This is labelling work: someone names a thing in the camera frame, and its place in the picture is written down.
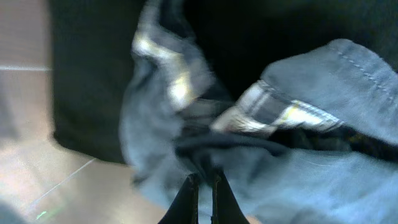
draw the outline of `plaid lining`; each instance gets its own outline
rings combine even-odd
[[[176,112],[181,112],[188,129],[210,127],[220,132],[250,134],[267,138],[277,129],[305,128],[326,132],[343,124],[338,118],[325,111],[285,96],[264,80],[253,84],[238,102],[227,110],[225,110],[225,106],[219,107],[223,102],[215,103],[216,101],[200,99],[201,94],[205,92],[203,90],[210,86],[211,81],[203,84],[200,90],[195,88],[200,85],[193,85],[192,71],[198,70],[194,67],[198,64],[189,63],[184,54],[166,47],[172,46],[170,39],[172,34],[163,33],[167,36],[161,41],[162,38],[159,36],[162,32],[159,30],[164,28],[154,22],[159,16],[157,15],[159,3],[160,1],[149,1],[144,8],[139,31],[135,34],[132,47],[136,54],[154,59],[158,66],[165,70],[170,102]],[[159,41],[152,40],[150,38],[152,36]],[[178,41],[182,45],[184,44],[184,40],[178,39]],[[197,61],[204,60],[201,57],[195,59]],[[212,78],[211,76],[207,77],[206,74],[199,73],[199,75],[203,78],[196,77],[196,80]]]
[[[268,137],[277,129],[304,128],[324,133],[342,124],[331,114],[300,100],[289,99],[264,80],[259,80],[211,128]]]

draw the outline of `floor tile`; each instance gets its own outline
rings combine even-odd
[[[48,67],[49,22],[46,0],[0,1],[0,68]]]
[[[48,72],[0,71],[0,148],[50,135],[50,84]]]
[[[157,223],[165,210],[133,191],[130,176],[125,166],[95,161],[43,198],[30,219],[65,224]]]
[[[28,217],[43,195],[91,159],[45,139],[0,149],[0,203]]]

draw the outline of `plaid fabric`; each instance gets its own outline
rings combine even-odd
[[[253,84],[236,105],[213,124],[217,131],[270,136],[277,129],[303,128],[321,133],[343,124],[315,106],[292,99],[264,80]]]

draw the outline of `black fabric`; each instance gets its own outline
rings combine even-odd
[[[50,0],[54,137],[63,147],[124,163],[118,126],[134,69],[130,49],[144,0]]]
[[[328,133],[303,129],[278,130],[268,140],[289,148],[356,151],[385,161],[398,162],[397,146],[391,146],[345,126]]]
[[[237,98],[271,62],[350,39],[398,69],[396,0],[186,1],[212,69]]]
[[[228,149],[234,146],[263,147],[268,149],[273,156],[280,156],[289,151],[283,145],[265,139],[232,133],[215,133],[213,131],[175,141],[176,153],[179,156],[187,156],[201,147]]]

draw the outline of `blue denim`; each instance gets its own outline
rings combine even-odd
[[[198,106],[206,115],[201,131],[234,134],[235,142],[226,146],[221,138],[214,144],[199,141],[194,157],[206,155],[223,168],[244,214],[263,223],[398,220],[397,164],[358,152],[289,149],[267,141],[275,129],[327,132],[348,126],[398,144],[398,77],[390,66],[360,45],[334,40],[269,65],[235,104],[216,110],[220,96],[203,96],[214,85],[228,99],[227,92],[192,38],[157,24],[161,2],[147,3],[134,39],[137,66],[119,130],[124,157],[134,169],[134,186],[149,200],[167,208],[186,176],[197,171],[195,161],[177,155],[176,142],[187,138],[184,128]],[[186,26],[173,24],[179,31]],[[247,135],[263,142],[243,144],[240,138]],[[210,222],[211,201],[211,188],[201,185],[200,223]]]

